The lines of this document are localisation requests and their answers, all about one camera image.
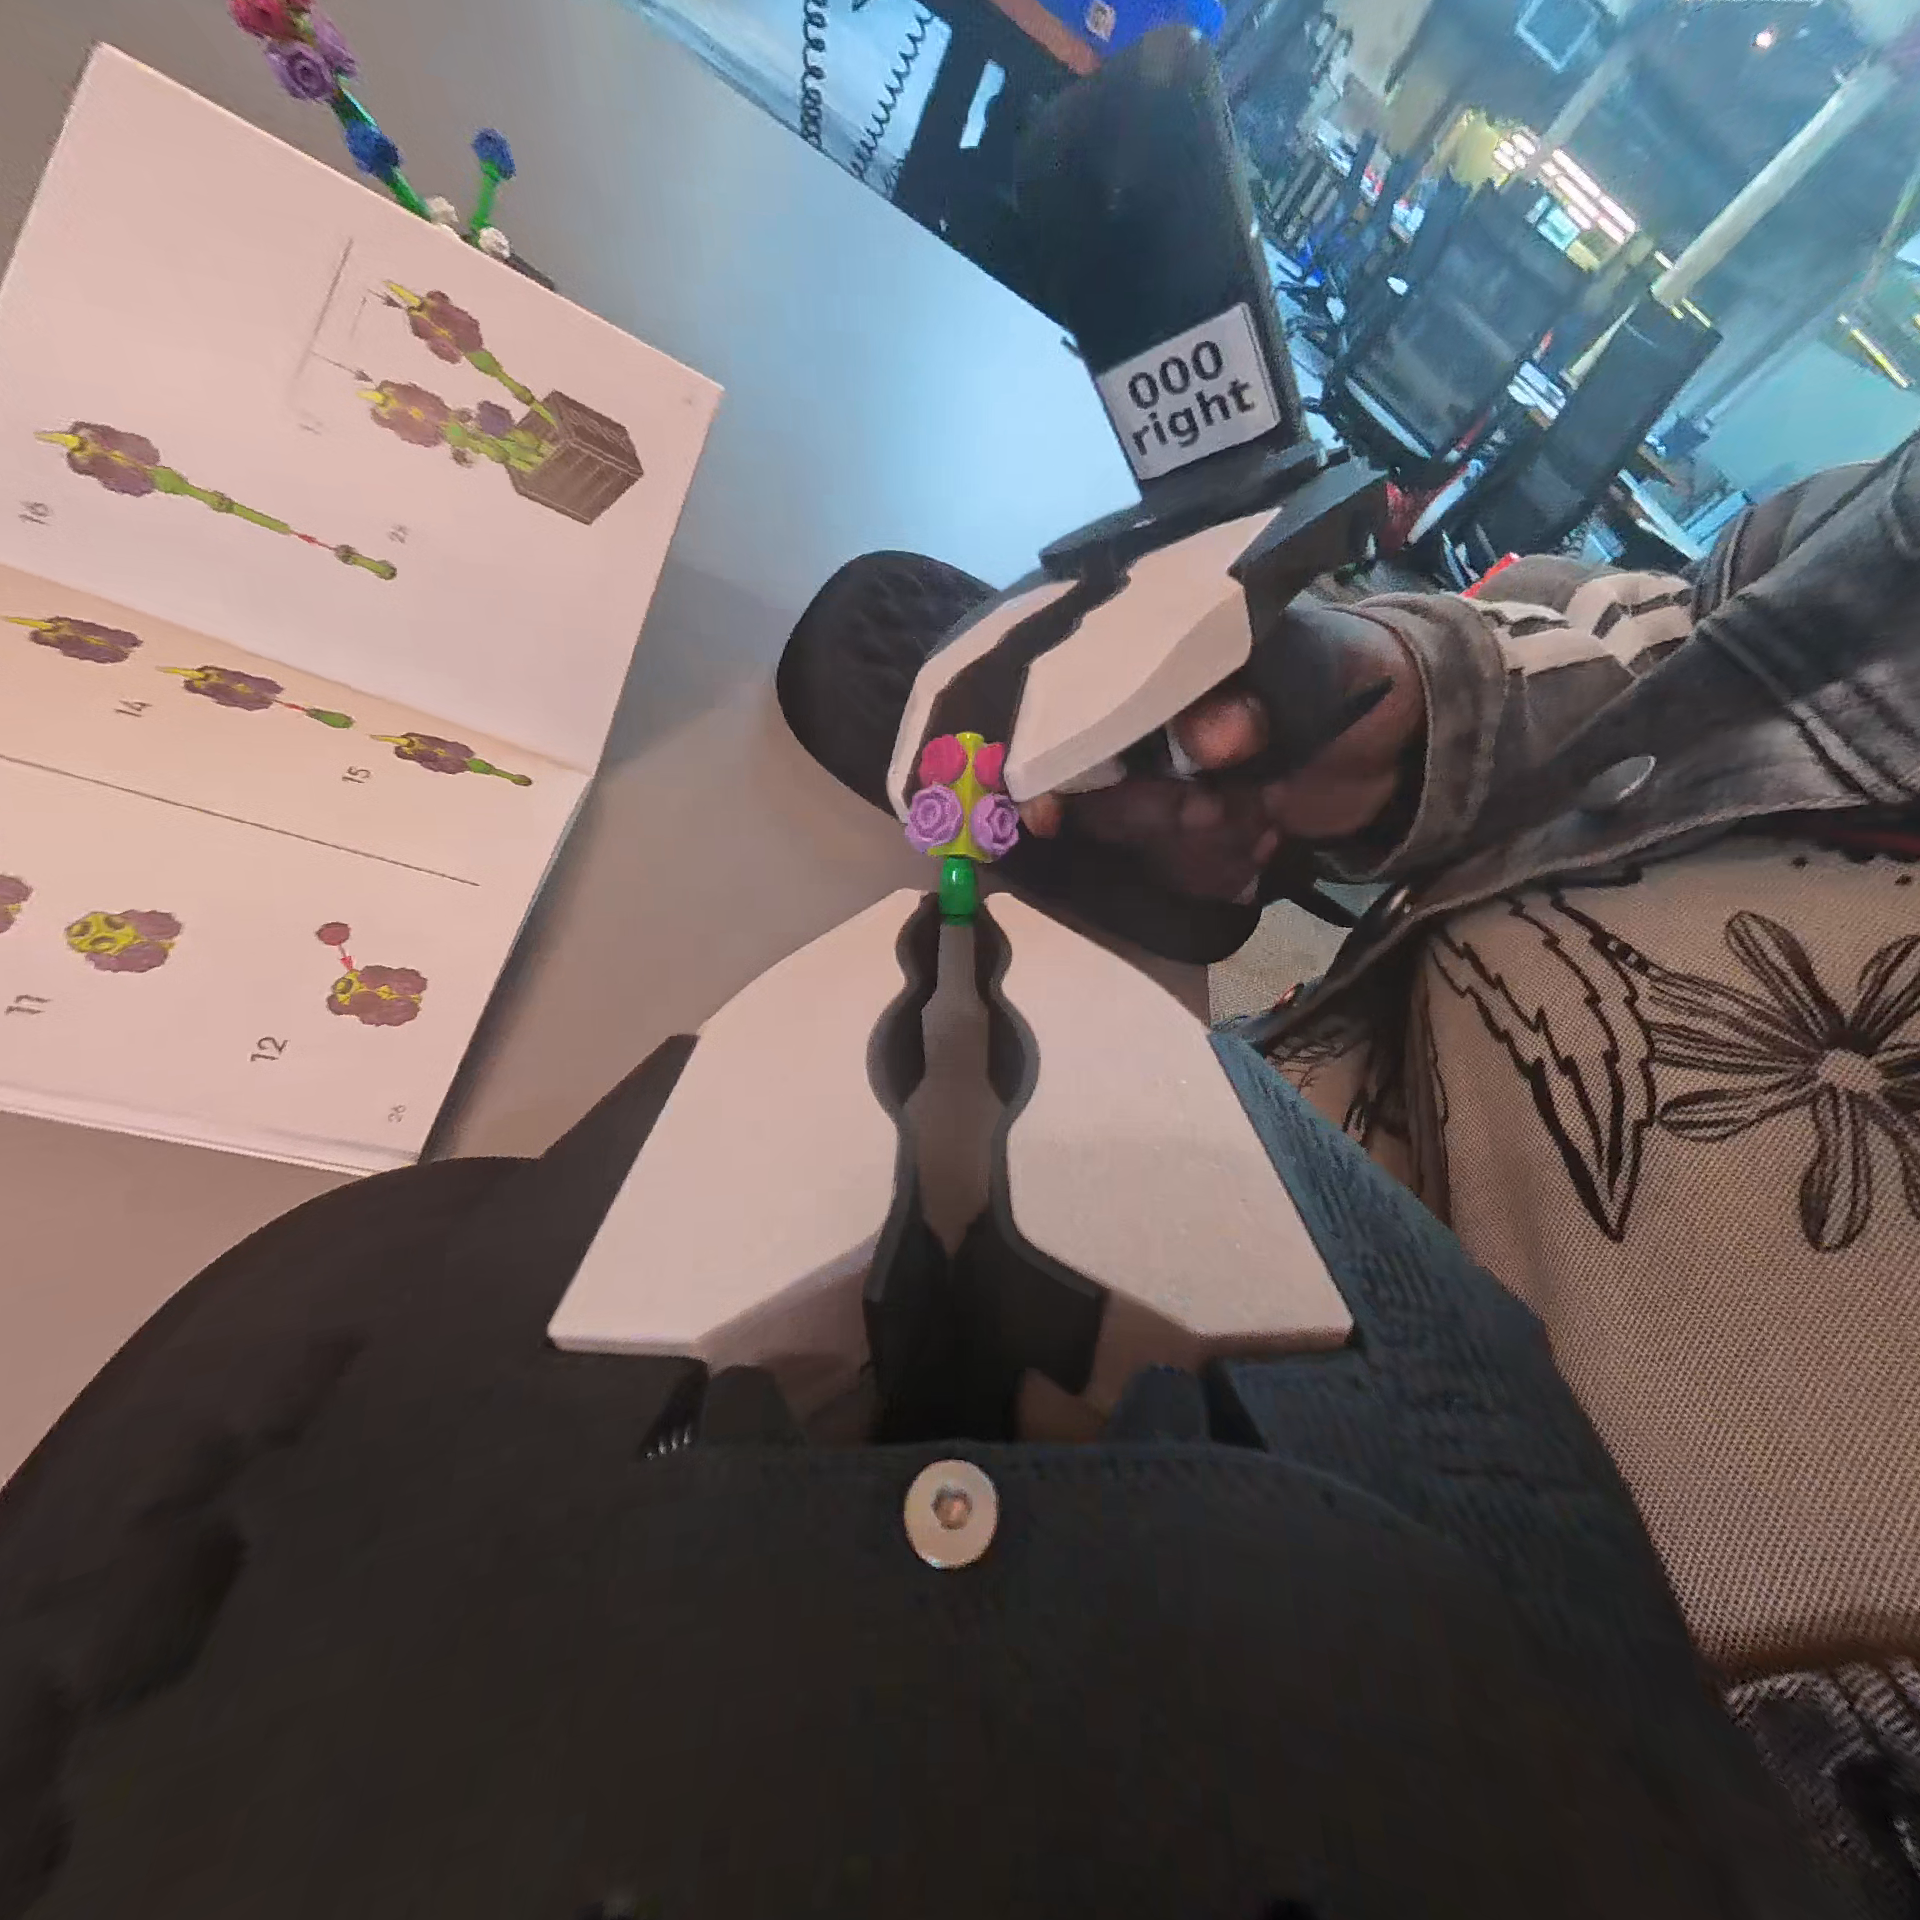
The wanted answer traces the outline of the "person's right hand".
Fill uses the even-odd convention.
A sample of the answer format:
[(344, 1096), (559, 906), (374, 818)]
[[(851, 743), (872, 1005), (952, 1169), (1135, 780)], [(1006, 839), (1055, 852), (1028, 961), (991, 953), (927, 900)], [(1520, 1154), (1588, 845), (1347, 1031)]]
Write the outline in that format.
[(1369, 833), (1400, 805), (1424, 750), (1424, 687), (1405, 642), (1380, 620), (1307, 597), (1279, 620), (1283, 652), (1307, 656), (1341, 697), (1374, 702), (1318, 754), (1269, 782), (1232, 769), (1260, 756), (1270, 710), (1246, 676), (1214, 687), (1169, 722), (1196, 776), (1125, 780), (1020, 806), (1033, 837), (1080, 832), (1141, 855), (1153, 879), (1187, 898), (1239, 900), (1291, 848)]

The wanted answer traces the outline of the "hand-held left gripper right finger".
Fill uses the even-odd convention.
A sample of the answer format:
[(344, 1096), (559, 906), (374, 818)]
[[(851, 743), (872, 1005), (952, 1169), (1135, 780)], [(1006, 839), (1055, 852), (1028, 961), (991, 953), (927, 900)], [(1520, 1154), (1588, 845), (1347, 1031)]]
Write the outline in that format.
[(1352, 1313), (1209, 1029), (1012, 894), (980, 912), (1003, 1104), (991, 1308), (1017, 1368), (1336, 1351)]

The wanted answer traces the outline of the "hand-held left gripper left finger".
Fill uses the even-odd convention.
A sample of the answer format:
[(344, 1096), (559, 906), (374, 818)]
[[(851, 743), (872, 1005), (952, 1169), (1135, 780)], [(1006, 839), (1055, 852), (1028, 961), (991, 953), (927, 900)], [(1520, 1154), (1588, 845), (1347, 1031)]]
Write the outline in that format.
[(547, 1334), (565, 1353), (863, 1365), (861, 1288), (895, 1199), (870, 1045), (924, 898), (789, 953), (696, 1032)]

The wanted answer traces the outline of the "beige floral shirt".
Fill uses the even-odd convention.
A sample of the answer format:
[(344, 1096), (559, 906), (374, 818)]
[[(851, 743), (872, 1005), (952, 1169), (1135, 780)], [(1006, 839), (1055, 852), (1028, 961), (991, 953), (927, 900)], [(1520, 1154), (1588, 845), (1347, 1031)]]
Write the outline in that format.
[(1269, 1052), (1540, 1318), (1726, 1672), (1916, 1657), (1902, 849), (1744, 832), (1491, 898)]

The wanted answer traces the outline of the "black office chair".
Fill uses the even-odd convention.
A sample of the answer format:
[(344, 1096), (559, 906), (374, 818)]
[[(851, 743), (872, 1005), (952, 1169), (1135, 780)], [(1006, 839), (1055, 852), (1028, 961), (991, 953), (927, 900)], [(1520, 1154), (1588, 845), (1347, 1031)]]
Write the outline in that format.
[(1470, 535), (1493, 559), (1555, 550), (1718, 345), (1720, 328), (1692, 306), (1646, 295), (1627, 308), (1555, 418), (1488, 473), (1467, 506)]

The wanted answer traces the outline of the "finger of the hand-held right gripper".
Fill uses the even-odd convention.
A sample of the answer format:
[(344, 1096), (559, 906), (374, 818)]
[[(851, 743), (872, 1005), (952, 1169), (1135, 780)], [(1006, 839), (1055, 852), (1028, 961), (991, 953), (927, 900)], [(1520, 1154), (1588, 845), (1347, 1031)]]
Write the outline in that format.
[(887, 764), (887, 805), (908, 808), (935, 735), (983, 734), (1008, 744), (1028, 665), (1057, 647), (1097, 602), (1086, 581), (1033, 581), (965, 616), (910, 684)]
[(1248, 662), (1254, 620), (1233, 566), (1277, 518), (1248, 512), (1177, 535), (1169, 518), (1115, 512), (1043, 550), (1063, 592), (1000, 642), (1012, 800), (1113, 780), (1131, 746)]

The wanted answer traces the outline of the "toy flower bouquet black planter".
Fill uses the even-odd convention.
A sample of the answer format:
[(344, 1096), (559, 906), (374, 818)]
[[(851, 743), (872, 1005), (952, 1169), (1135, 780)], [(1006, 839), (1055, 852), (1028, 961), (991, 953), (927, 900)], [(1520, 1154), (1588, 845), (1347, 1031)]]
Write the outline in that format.
[(264, 56), (277, 84), (304, 104), (323, 108), (337, 127), (355, 169), (414, 217), (456, 237), (470, 250), (515, 269), (547, 292), (557, 284), (512, 245), (495, 223), (500, 188), (517, 177), (510, 138), (495, 127), (470, 137), (475, 184), (470, 202), (425, 196), (405, 174), (396, 138), (357, 95), (359, 63), (348, 39), (316, 2), (227, 2), (231, 22)]

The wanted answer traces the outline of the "open instruction booklet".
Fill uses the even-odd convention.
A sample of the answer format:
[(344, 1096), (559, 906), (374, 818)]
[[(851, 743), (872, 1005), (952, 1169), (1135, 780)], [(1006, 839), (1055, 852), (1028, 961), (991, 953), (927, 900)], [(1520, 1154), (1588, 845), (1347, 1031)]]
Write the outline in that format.
[(89, 56), (4, 274), (4, 1113), (423, 1154), (723, 401), (499, 246)]

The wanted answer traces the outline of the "person's right forearm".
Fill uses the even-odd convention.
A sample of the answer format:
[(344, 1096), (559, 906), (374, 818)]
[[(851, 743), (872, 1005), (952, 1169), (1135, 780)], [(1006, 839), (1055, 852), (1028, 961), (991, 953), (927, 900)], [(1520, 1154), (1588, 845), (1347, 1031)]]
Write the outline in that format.
[(1744, 510), (1692, 577), (1532, 557), (1352, 610), (1424, 708), (1385, 815), (1318, 855), (1334, 877), (1435, 903), (1740, 825), (1916, 825), (1916, 436)]

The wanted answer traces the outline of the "grey desk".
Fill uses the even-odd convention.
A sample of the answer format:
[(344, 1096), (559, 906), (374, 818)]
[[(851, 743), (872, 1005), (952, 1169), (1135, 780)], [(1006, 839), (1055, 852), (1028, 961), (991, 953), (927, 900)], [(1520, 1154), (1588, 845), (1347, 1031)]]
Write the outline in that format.
[(908, 885), (895, 828), (783, 732), (773, 671), (846, 559), (1008, 585), (1131, 495), (1063, 336), (627, 4), (337, 4), (416, 177), (475, 127), (559, 289), (724, 389), (608, 761), (433, 1157), (532, 1157), (661, 1040)]

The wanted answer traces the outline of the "grey denim jacket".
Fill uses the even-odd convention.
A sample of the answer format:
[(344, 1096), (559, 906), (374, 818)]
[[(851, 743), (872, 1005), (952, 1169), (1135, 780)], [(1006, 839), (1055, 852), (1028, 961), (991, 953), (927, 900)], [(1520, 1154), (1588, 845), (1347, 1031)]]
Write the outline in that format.
[(1917, 1662), (1776, 1670), (1723, 1702), (1787, 1791), (1851, 1916), (1917, 1916)]

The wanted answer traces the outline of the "pink purple toy flower head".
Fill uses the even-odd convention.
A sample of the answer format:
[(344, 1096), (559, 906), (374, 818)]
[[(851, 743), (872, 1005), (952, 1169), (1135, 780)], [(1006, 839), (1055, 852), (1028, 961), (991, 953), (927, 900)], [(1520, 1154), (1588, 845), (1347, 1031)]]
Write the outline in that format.
[(998, 861), (1017, 842), (1022, 818), (1003, 786), (1006, 746), (976, 732), (933, 735), (918, 754), (904, 801), (903, 837), (927, 857)]

